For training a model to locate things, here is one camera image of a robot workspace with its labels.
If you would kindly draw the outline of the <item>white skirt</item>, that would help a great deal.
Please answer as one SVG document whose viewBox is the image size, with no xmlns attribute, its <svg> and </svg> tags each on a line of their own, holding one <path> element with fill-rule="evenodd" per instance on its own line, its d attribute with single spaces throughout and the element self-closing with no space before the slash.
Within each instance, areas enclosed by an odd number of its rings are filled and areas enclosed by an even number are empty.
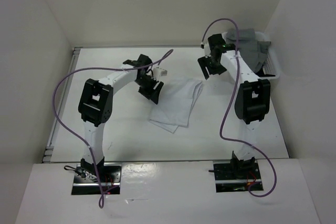
<svg viewBox="0 0 336 224">
<path fill-rule="evenodd" d="M 192 109 L 203 89 L 203 82 L 178 76 L 164 85 L 158 105 L 149 114 L 149 122 L 170 133 L 188 127 Z"/>
</svg>

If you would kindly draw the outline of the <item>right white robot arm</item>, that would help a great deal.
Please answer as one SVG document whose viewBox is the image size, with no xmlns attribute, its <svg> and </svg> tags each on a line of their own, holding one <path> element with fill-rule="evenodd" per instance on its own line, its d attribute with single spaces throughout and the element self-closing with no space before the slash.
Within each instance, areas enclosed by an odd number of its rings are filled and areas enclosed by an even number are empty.
<svg viewBox="0 0 336 224">
<path fill-rule="evenodd" d="M 245 63 L 237 44 L 226 42 L 223 34 L 209 36 L 207 43 L 201 43 L 201 48 L 204 49 L 205 56 L 198 58 L 197 62 L 205 79 L 227 72 L 235 81 L 232 96 L 219 128 L 220 137 L 254 150 L 255 129 L 259 127 L 270 109 L 270 81 L 257 76 Z M 231 107 L 234 107 L 237 118 L 245 126 L 246 140 L 223 135 L 224 124 Z"/>
</svg>

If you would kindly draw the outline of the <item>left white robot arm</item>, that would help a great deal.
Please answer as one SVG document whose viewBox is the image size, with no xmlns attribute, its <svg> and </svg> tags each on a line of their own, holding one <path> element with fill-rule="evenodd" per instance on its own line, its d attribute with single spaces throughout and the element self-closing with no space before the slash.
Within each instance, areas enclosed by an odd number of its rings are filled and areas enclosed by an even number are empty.
<svg viewBox="0 0 336 224">
<path fill-rule="evenodd" d="M 86 151 L 80 161 L 81 168 L 93 182 L 98 182 L 107 175 L 104 168 L 104 154 L 102 149 L 105 123 L 112 114 L 114 95 L 130 82 L 139 85 L 138 92 L 154 104 L 158 104 L 163 82 L 157 80 L 153 74 L 148 75 L 152 60 L 146 55 L 139 55 L 137 60 L 123 62 L 122 71 L 98 80 L 88 79 L 85 82 L 78 111 L 85 127 L 85 140 L 91 147 L 94 157 Z"/>
</svg>

